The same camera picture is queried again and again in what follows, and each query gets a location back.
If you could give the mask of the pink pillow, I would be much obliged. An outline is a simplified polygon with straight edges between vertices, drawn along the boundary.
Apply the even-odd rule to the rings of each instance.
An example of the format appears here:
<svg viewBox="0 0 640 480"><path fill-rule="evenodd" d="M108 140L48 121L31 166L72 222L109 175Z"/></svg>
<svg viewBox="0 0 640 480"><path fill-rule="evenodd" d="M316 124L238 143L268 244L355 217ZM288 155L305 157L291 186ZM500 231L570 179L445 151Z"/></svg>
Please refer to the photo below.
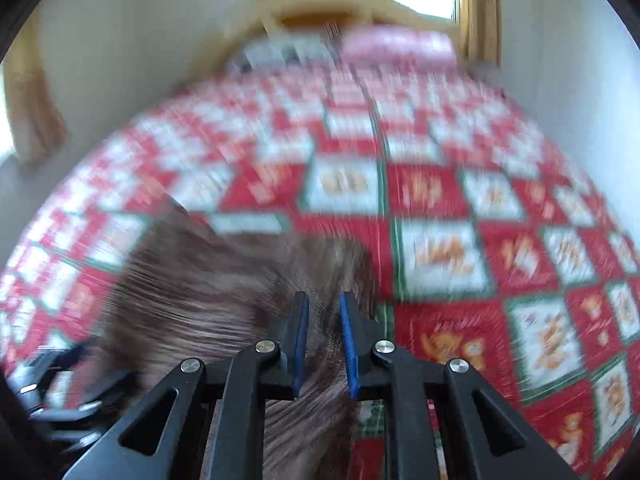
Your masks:
<svg viewBox="0 0 640 480"><path fill-rule="evenodd" d="M457 68L456 47L443 32L394 25L354 28L341 38L344 62L397 64L443 70Z"/></svg>

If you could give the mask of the brown knitted sweater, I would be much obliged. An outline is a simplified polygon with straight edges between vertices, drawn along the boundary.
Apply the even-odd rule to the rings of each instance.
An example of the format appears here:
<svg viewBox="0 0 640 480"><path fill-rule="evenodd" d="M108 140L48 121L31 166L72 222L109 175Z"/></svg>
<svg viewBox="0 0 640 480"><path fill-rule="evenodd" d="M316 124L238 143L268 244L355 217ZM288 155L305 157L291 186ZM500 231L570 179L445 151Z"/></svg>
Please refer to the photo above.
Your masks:
<svg viewBox="0 0 640 480"><path fill-rule="evenodd" d="M300 233L220 235L179 208L137 242L96 320L96 342L76 377L88 390L134 370L149 390L181 360L215 362L264 338L298 292L310 321L302 391L266 409L268 479L346 477L358 408L349 396L338 298L352 292L372 315L378 284L356 240Z"/></svg>

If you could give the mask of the yellow right curtain panel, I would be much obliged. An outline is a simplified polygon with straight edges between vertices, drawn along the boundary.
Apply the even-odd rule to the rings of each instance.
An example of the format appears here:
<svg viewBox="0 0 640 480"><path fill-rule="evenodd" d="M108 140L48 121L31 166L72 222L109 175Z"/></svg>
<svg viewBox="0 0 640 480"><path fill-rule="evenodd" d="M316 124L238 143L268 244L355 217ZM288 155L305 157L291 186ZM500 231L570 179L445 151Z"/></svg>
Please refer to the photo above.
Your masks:
<svg viewBox="0 0 640 480"><path fill-rule="evenodd" d="M461 52L468 62L501 63L500 0L459 0Z"/></svg>

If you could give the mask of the red white patchwork bedspread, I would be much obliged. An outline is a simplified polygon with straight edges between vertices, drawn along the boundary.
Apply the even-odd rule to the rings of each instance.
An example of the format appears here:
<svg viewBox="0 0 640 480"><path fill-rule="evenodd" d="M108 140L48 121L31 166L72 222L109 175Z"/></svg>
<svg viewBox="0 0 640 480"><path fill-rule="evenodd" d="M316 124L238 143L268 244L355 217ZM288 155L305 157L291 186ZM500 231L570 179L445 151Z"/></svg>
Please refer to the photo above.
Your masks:
<svg viewBox="0 0 640 480"><path fill-rule="evenodd" d="M215 231L356 238L386 336L466 359L579 477L639 428L639 252L606 198L498 90L392 66L213 79L88 155L1 275L1 362L89 333L164 201Z"/></svg>

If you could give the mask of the white patterned pillow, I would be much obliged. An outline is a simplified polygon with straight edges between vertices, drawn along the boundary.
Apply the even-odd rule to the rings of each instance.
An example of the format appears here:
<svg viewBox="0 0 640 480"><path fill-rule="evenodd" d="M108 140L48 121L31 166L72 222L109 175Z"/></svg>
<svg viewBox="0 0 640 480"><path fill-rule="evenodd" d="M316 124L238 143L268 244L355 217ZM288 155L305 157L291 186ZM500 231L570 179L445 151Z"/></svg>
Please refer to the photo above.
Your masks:
<svg viewBox="0 0 640 480"><path fill-rule="evenodd" d="M250 40L231 55L226 70L239 75L289 65L334 64L337 60L336 47L328 38L303 32Z"/></svg>

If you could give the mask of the beige wooden arched headboard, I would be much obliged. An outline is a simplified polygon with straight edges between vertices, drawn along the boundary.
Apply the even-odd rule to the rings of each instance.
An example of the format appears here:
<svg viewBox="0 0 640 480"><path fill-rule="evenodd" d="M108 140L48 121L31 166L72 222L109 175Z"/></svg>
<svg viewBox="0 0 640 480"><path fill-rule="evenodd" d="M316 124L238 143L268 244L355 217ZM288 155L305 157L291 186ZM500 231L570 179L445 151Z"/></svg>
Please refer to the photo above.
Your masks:
<svg viewBox="0 0 640 480"><path fill-rule="evenodd" d="M442 32L461 52L459 26L422 15L394 0L246 0L232 6L198 49L190 68L193 79L219 74L228 58L247 40L282 36L293 30L335 24L340 32L369 25L399 25Z"/></svg>

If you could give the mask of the yellow curtain left window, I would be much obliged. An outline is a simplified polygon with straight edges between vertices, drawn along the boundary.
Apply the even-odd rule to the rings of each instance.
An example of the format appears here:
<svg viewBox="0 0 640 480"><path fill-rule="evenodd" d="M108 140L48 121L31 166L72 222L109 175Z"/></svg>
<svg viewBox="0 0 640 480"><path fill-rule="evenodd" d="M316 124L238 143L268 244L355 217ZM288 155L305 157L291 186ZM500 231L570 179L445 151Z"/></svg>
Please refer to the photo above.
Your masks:
<svg viewBox="0 0 640 480"><path fill-rule="evenodd" d="M6 111L17 159L24 166L37 166L68 136L43 63L38 10L33 10L23 24L2 64Z"/></svg>

